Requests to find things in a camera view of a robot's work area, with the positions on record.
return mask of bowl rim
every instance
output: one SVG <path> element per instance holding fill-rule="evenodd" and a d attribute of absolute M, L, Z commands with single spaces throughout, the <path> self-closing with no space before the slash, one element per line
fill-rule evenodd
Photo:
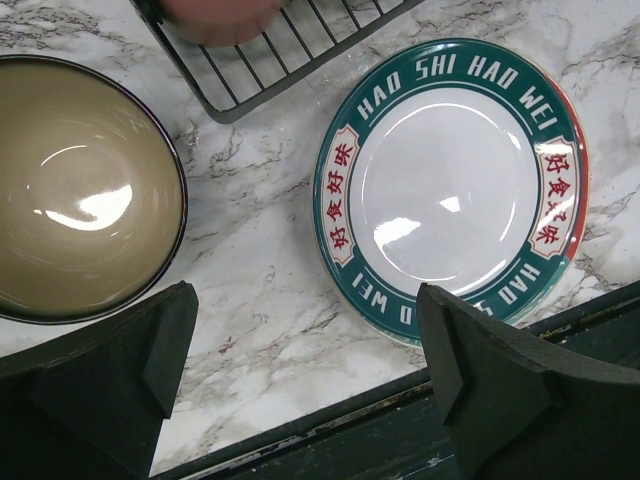
<path fill-rule="evenodd" d="M 147 107 L 147 105 L 140 100 L 135 94 L 133 94 L 129 89 L 122 86 L 115 80 L 107 77 L 106 75 L 90 68 L 85 65 L 58 58 L 49 55 L 40 55 L 40 54 L 7 54 L 0 55 L 0 68 L 3 65 L 10 62 L 33 62 L 35 64 L 50 64 L 50 65 L 58 65 L 65 68 L 70 68 L 72 70 L 79 71 L 83 74 L 89 75 L 102 83 L 106 84 L 108 87 L 115 89 L 121 95 L 124 95 L 127 99 L 137 105 L 147 116 L 149 120 L 154 124 L 158 133 L 162 136 L 164 143 L 171 154 L 173 159 L 174 166 L 176 167 L 176 173 L 178 175 L 178 180 L 180 183 L 180 192 L 182 199 L 182 217 L 180 219 L 180 225 L 178 227 L 178 231 L 176 232 L 176 238 L 173 242 L 171 250 L 169 251 L 168 256 L 162 262 L 160 268 L 155 272 L 153 276 L 151 276 L 142 287 L 136 290 L 134 293 L 128 295 L 121 301 L 100 310 L 97 310 L 95 313 L 88 314 L 80 314 L 80 315 L 30 315 L 28 313 L 18 313 L 15 311 L 7 310 L 6 308 L 0 307 L 0 319 L 5 320 L 13 320 L 20 323 L 28 323 L 33 325 L 71 325 L 77 323 L 85 323 L 93 320 L 100 320 L 106 317 L 112 316 L 116 313 L 122 312 L 126 308 L 132 306 L 135 302 L 140 300 L 145 294 L 149 293 L 149 291 L 156 286 L 156 284 L 160 281 L 160 279 L 165 275 L 169 267 L 175 260 L 176 255 L 182 245 L 182 241 L 184 239 L 184 235 L 187 228 L 187 217 L 188 217 L 188 190 L 187 190 L 187 179 L 184 172 L 184 167 L 182 166 L 182 162 L 180 161 L 180 156 L 176 150 L 176 147 L 171 139 L 171 136 L 167 132 L 166 128 L 162 125 L 158 117 Z"/>

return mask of hand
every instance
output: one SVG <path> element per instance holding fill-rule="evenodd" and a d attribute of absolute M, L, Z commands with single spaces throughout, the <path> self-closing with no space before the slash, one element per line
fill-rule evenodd
<path fill-rule="evenodd" d="M 160 0 L 185 38 L 208 46 L 230 46 L 260 35 L 283 0 Z"/>

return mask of white marble surface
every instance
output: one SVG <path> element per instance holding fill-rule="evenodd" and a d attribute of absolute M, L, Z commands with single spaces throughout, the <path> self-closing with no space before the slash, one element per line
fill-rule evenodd
<path fill-rule="evenodd" d="M 423 365 L 338 303 L 310 226 L 309 175 L 331 116 L 381 58 L 469 36 L 517 49 L 573 99 L 592 188 L 577 261 L 527 322 L 640 278 L 640 2 L 430 0 L 233 126 L 212 122 L 128 0 L 4 0 L 0 54 L 82 62 L 120 81 L 171 132 L 189 179 L 188 233 L 159 287 L 201 308 L 154 472 Z M 0 355 L 69 331 L 0 323 Z"/>

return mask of plate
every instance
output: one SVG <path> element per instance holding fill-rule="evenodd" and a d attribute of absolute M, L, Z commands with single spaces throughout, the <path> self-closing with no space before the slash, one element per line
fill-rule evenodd
<path fill-rule="evenodd" d="M 588 155 L 566 95 L 498 45 L 447 39 L 372 70 L 327 132 L 313 217 L 339 293 L 419 346 L 420 284 L 508 323 L 552 289 L 584 231 Z"/>

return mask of wire rack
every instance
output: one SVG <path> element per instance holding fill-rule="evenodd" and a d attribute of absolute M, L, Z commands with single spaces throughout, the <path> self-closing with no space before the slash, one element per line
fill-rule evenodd
<path fill-rule="evenodd" d="M 158 0 L 132 1 L 207 113 L 232 123 L 424 0 L 289 0 L 262 36 L 229 48 L 190 44 Z"/>

